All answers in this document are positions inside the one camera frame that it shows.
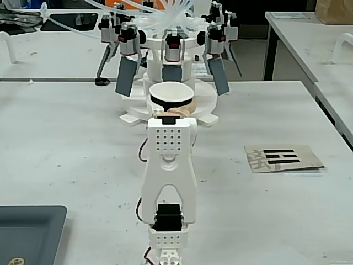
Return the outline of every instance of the gray plastic part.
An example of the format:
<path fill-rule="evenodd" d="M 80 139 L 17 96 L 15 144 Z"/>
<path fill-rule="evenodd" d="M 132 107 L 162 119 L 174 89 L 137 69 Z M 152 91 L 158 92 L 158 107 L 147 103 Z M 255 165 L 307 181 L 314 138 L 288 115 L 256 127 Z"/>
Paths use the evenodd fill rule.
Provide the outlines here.
<path fill-rule="evenodd" d="M 239 72 L 240 77 L 243 77 L 242 70 L 240 69 L 239 62 L 238 62 L 236 53 L 234 52 L 234 50 L 233 50 L 233 48 L 232 48 L 231 45 L 229 46 L 229 51 L 230 51 L 230 53 L 231 53 L 232 59 L 233 59 L 235 65 L 236 65 L 236 68 L 237 68 L 237 70 L 238 70 L 238 72 Z"/>
<path fill-rule="evenodd" d="M 212 58 L 208 61 L 208 65 L 210 67 L 211 74 L 213 75 L 213 79 L 215 81 L 217 94 L 220 96 L 225 93 L 228 93 L 230 90 L 229 90 L 226 72 L 224 71 L 222 58 L 221 57 Z"/>
<path fill-rule="evenodd" d="M 162 79 L 164 82 L 181 82 L 183 80 L 183 70 L 180 65 L 164 65 L 162 69 Z"/>
<path fill-rule="evenodd" d="M 116 93 L 127 97 L 130 96 L 136 71 L 137 62 L 123 56 L 120 61 L 119 74 L 116 81 Z"/>
<path fill-rule="evenodd" d="M 53 265 L 66 213 L 64 206 L 0 206 L 0 264 Z"/>
<path fill-rule="evenodd" d="M 104 54 L 103 54 L 103 58 L 101 59 L 101 62 L 100 62 L 100 65 L 99 65 L 99 68 L 98 68 L 98 71 L 97 71 L 97 78 L 99 78 L 101 73 L 103 72 L 103 68 L 104 68 L 105 63 L 108 60 L 109 54 L 110 54 L 110 46 L 107 46 L 105 48 L 105 51 L 104 51 Z"/>

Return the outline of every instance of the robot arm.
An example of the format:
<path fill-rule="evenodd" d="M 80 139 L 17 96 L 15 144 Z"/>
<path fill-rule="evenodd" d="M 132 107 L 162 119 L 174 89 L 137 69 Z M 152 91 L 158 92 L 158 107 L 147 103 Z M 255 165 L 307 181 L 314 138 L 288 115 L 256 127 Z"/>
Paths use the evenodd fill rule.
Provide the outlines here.
<path fill-rule="evenodd" d="M 149 225 L 150 247 L 161 265 L 182 263 L 189 224 L 196 220 L 196 178 L 191 148 L 196 138 L 194 118 L 162 116 L 148 121 L 149 159 L 143 176 L 142 220 Z M 165 186 L 173 186 L 181 205 L 158 204 Z"/>

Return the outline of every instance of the white plastic bracket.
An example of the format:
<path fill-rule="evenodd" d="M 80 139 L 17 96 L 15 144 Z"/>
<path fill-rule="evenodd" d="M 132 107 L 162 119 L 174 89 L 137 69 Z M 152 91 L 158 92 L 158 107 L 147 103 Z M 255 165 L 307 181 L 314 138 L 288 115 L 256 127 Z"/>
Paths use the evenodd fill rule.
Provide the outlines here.
<path fill-rule="evenodd" d="M 135 126 L 141 122 L 141 120 L 135 116 L 130 114 L 124 114 L 119 117 L 123 122 L 125 122 L 128 126 Z"/>
<path fill-rule="evenodd" d="M 333 52 L 333 63 L 339 63 L 341 56 L 342 45 L 344 42 L 349 43 L 353 46 L 353 35 L 350 33 L 343 33 L 338 37 L 338 40 L 335 45 L 335 50 Z"/>
<path fill-rule="evenodd" d="M 162 250 L 159 265 L 181 265 L 181 257 L 177 250 Z"/>
<path fill-rule="evenodd" d="M 16 63 L 16 61 L 17 61 L 16 53 L 15 53 L 13 42 L 12 42 L 10 35 L 7 34 L 6 32 L 0 32 L 0 40 L 4 40 L 7 45 L 7 49 L 9 51 L 11 63 Z"/>

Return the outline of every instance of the table leg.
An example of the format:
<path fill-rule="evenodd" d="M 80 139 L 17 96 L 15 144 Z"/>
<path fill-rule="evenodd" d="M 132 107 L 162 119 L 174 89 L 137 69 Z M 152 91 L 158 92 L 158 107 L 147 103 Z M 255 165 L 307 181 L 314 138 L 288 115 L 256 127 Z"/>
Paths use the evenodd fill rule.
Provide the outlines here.
<path fill-rule="evenodd" d="M 272 81 L 272 77 L 274 75 L 278 39 L 278 35 L 275 33 L 274 29 L 269 26 L 263 81 Z"/>

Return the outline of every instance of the cable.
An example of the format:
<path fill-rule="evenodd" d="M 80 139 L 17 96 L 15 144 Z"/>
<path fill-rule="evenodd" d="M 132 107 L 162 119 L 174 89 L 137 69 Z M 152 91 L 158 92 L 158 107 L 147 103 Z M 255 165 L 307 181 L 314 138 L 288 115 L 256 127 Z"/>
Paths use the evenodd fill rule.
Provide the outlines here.
<path fill-rule="evenodd" d="M 142 218 L 140 217 L 140 214 L 138 213 L 141 203 L 142 203 L 142 197 L 140 197 L 136 205 L 136 217 L 139 219 L 140 222 L 143 222 Z"/>
<path fill-rule="evenodd" d="M 146 138 L 146 139 L 144 140 L 144 142 L 143 142 L 142 145 L 140 146 L 140 149 L 138 150 L 138 159 L 140 159 L 140 161 L 143 162 L 143 163 L 146 163 L 146 162 L 147 162 L 146 159 L 143 159 L 143 158 L 141 157 L 142 150 L 143 150 L 144 146 L 146 145 L 147 140 L 148 140 L 148 138 Z"/>
<path fill-rule="evenodd" d="M 149 263 L 149 265 L 154 265 L 153 261 L 151 261 L 151 259 L 148 257 L 148 254 L 150 253 L 151 249 L 151 247 L 148 247 L 145 254 L 143 255 L 143 258 Z"/>

